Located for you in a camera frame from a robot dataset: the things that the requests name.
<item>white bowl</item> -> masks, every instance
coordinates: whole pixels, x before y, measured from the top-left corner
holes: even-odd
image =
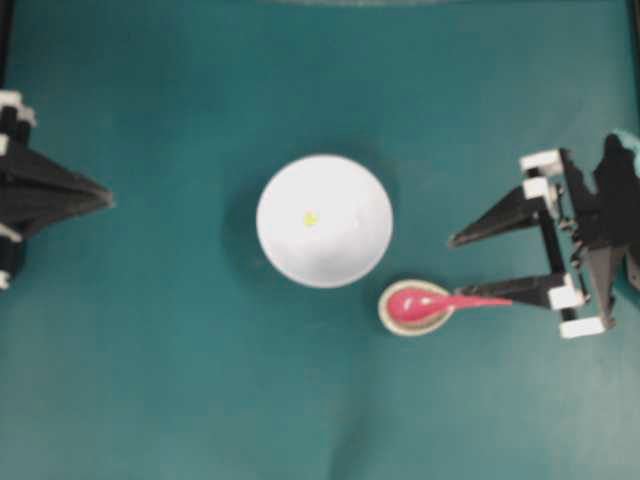
[[[280,170],[257,213],[258,238],[269,261],[303,285],[355,282],[384,256],[393,210],[369,170],[337,155],[313,155]]]

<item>teal surface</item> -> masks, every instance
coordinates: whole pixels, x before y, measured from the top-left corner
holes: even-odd
[[[34,239],[1,298],[0,478],[638,478],[633,295],[576,341],[528,307],[411,340],[375,311],[406,276],[544,272],[535,232],[446,240],[520,155],[590,168],[638,132],[632,55],[624,1],[21,0],[32,146],[118,207]],[[378,268],[333,291],[277,274],[254,227],[267,179],[319,151],[370,167],[396,214]]]

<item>red spoon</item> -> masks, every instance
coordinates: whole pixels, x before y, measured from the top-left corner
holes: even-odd
[[[421,335],[444,324],[456,310],[511,304],[511,300],[503,298],[449,295],[431,283],[405,280],[385,290],[380,298],[379,313],[393,333]]]

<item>green table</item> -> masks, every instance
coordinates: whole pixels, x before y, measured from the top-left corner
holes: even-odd
[[[391,281],[538,274],[537,232],[450,233],[566,146],[638,131],[624,1],[404,8],[21,0],[8,86],[32,146],[118,207],[30,244],[0,307],[0,478],[600,479],[640,475],[638,300],[563,341],[557,316],[385,332]],[[314,152],[387,187],[396,232],[343,289],[262,254],[267,179]]]

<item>yellow speck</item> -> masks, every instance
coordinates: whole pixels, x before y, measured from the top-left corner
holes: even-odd
[[[318,223],[318,215],[314,212],[304,214],[304,224],[306,227],[313,227],[316,223]]]

